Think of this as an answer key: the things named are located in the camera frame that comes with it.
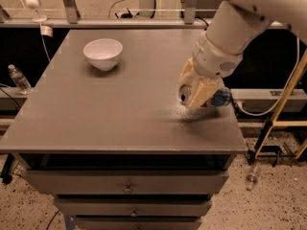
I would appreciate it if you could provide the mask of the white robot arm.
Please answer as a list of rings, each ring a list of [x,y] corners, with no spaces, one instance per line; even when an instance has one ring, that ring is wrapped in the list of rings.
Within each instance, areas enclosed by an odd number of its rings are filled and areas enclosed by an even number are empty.
[[[210,106],[225,89],[250,42],[274,22],[307,41],[307,0],[224,0],[201,32],[177,82],[177,97],[187,108]]]

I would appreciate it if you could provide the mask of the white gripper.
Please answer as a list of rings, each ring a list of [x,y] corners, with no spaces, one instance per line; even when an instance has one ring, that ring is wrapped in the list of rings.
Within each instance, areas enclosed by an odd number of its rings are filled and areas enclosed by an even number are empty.
[[[242,59],[243,54],[228,53],[216,47],[203,31],[177,82],[178,89],[188,87],[186,106],[200,108],[207,103],[222,87],[218,79],[212,78],[230,76]]]

